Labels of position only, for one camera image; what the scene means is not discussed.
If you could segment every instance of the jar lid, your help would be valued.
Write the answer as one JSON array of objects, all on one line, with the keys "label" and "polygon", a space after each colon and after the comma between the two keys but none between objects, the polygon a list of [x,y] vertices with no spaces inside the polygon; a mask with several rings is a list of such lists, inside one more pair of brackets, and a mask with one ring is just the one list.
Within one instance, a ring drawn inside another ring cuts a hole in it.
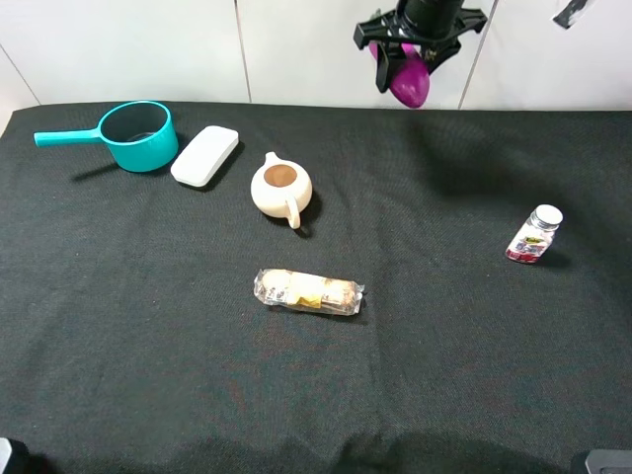
[{"label": "jar lid", "polygon": [[539,205],[535,209],[535,215],[542,222],[545,222],[549,225],[560,225],[564,216],[560,209],[550,204],[542,204]]}]

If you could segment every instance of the teapot handle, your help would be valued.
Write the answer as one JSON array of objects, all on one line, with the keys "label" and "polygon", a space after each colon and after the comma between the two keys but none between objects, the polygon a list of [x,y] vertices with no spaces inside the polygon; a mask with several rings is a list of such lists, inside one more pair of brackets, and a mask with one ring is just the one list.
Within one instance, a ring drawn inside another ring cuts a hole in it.
[{"label": "teapot handle", "polygon": [[300,213],[298,212],[296,198],[294,196],[287,195],[285,197],[285,202],[287,202],[287,209],[289,210],[287,222],[289,222],[289,226],[292,229],[297,229],[300,227]]}]

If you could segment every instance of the white wall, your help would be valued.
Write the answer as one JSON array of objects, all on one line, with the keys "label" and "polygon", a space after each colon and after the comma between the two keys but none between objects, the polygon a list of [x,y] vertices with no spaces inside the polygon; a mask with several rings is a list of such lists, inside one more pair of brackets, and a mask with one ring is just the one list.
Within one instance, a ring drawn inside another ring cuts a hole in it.
[{"label": "white wall", "polygon": [[38,100],[22,80],[4,50],[0,49],[0,135],[12,111],[37,104]]},{"label": "white wall", "polygon": [[[239,0],[253,102],[337,107],[402,107],[375,88],[375,61],[353,42],[356,23],[396,0]],[[494,0],[465,7],[489,13]],[[461,52],[433,75],[427,107],[456,109],[481,35],[461,37]]]},{"label": "white wall", "polygon": [[[623,35],[632,1],[597,0],[568,31],[551,21],[568,0],[497,1],[469,87],[484,37],[473,32],[433,74],[427,108],[632,107]],[[352,39],[357,22],[395,3],[0,0],[0,128],[9,111],[38,99],[402,107],[377,92],[374,60]],[[489,15],[493,4],[465,6]]]},{"label": "white wall", "polygon": [[233,0],[0,0],[0,44],[43,104],[248,101]]},{"label": "white wall", "polygon": [[463,107],[632,109],[632,0],[597,0],[564,30],[569,0],[501,0]]}]

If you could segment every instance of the plastic wrapper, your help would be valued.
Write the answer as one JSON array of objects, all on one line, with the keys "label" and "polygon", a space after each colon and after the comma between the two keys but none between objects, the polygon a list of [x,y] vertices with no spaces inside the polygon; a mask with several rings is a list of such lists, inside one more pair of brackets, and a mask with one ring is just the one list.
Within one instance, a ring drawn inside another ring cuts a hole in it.
[{"label": "plastic wrapper", "polygon": [[357,314],[363,291],[355,281],[290,270],[259,270],[255,278],[255,296],[262,303],[313,313]]}]

